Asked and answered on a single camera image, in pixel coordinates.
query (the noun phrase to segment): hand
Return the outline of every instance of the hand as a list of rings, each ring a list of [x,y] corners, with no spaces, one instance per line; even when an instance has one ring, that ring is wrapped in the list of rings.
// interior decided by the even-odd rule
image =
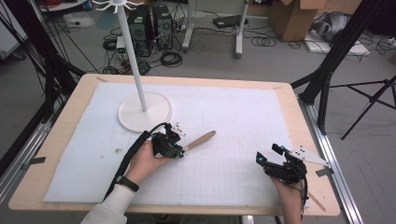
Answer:
[[[302,196],[300,183],[284,185],[280,180],[271,177],[279,194],[282,204],[283,217],[285,224],[300,224],[302,210]]]
[[[155,158],[151,141],[146,141],[131,160],[131,166],[125,177],[139,185],[160,166],[171,161],[170,158]]]

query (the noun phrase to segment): white round base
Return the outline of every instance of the white round base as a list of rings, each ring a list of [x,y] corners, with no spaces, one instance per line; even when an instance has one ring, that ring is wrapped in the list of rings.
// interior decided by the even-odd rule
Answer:
[[[119,107],[121,124],[134,132],[150,131],[157,124],[167,122],[172,116],[172,106],[159,93],[145,92],[148,111],[143,112],[139,95],[126,98]]]

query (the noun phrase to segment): floor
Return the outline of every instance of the floor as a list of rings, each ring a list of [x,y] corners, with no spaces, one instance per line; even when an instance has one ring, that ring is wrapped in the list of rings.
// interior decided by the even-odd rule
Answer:
[[[106,51],[102,48],[103,38],[110,30],[118,27],[117,18],[110,12],[90,11],[96,22],[93,27],[70,29],[69,35],[85,53],[95,67],[102,67]],[[211,19],[215,15],[198,13],[197,25],[214,28]],[[265,27],[264,18],[250,18],[247,28]],[[271,31],[270,28],[254,30]],[[93,72],[77,48],[67,40],[64,45],[72,63],[82,70]],[[291,83],[313,71],[323,61],[325,55],[308,53],[304,44],[292,45],[271,38],[272,47],[254,46],[251,39],[244,38],[243,56],[234,56],[234,32],[215,33],[196,30],[191,48],[181,52],[183,64],[176,68],[163,66],[151,69],[147,76],[201,77],[219,79],[239,79]],[[364,41],[370,55],[361,61],[355,56],[347,56],[335,71],[332,85],[380,81],[395,75],[395,64],[388,58],[395,50],[376,51],[377,44]],[[44,101],[40,83],[29,60],[8,59],[0,61],[0,158],[12,145],[18,134]],[[381,84],[364,85],[360,90],[374,94]],[[295,93],[304,86],[295,89]],[[387,90],[381,100],[393,105],[391,90]],[[326,131],[335,156],[343,170],[346,182],[359,208],[364,223],[394,223],[396,221],[396,117],[395,111],[375,104],[360,121],[351,134],[342,141],[340,138],[366,107],[368,99],[347,88],[330,89]],[[9,197],[0,205],[2,223],[79,223],[85,213],[72,212],[19,212],[7,207]],[[276,223],[273,217],[255,217],[256,223]],[[303,223],[347,223],[343,214],[338,217],[305,217]]]

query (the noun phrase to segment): white sleeve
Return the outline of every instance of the white sleeve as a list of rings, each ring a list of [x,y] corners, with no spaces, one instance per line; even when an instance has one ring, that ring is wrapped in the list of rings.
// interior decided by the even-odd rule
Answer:
[[[134,193],[125,187],[115,185],[104,202],[97,204],[84,217],[81,224],[124,224],[124,213],[134,198]]]

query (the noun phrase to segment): black watch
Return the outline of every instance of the black watch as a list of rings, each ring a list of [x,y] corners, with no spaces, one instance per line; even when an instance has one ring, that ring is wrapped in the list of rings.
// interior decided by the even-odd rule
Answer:
[[[129,180],[128,178],[126,178],[123,175],[120,175],[119,177],[117,177],[117,183],[126,186],[128,189],[131,189],[134,192],[137,192],[139,190],[139,186],[136,185],[136,183],[132,182],[131,180]]]

